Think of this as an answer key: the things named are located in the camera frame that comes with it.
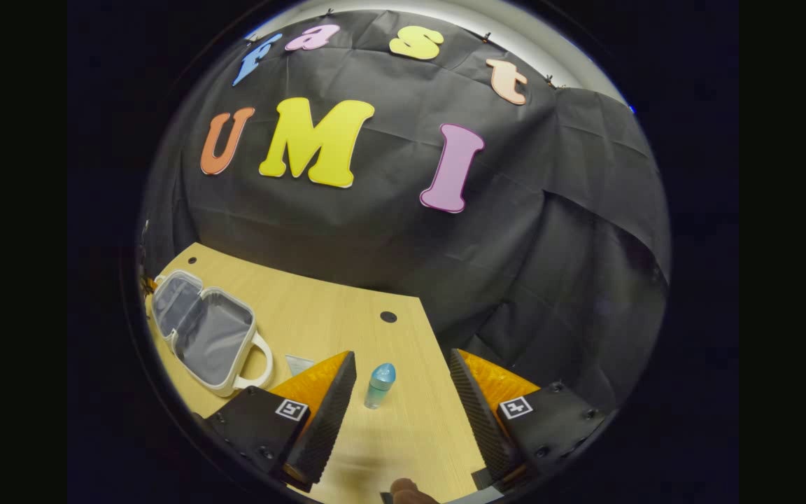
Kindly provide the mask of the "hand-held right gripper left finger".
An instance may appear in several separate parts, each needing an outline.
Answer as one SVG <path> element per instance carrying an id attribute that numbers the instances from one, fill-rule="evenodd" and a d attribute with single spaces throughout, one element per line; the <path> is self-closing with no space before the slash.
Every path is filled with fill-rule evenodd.
<path id="1" fill-rule="evenodd" d="M 308 492 L 325 471 L 355 386 L 343 351 L 271 391 L 247 386 L 204 418 L 204 432 L 245 473 Z"/>

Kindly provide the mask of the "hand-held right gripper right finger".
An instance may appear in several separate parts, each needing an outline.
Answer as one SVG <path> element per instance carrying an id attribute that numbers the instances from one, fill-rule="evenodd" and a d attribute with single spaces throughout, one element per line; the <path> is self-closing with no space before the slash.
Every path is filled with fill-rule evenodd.
<path id="1" fill-rule="evenodd" d="M 503 494 L 564 471 L 608 414 L 554 381 L 540 387 L 470 352 L 450 352 L 450 374 L 479 447 L 479 490 Z"/>

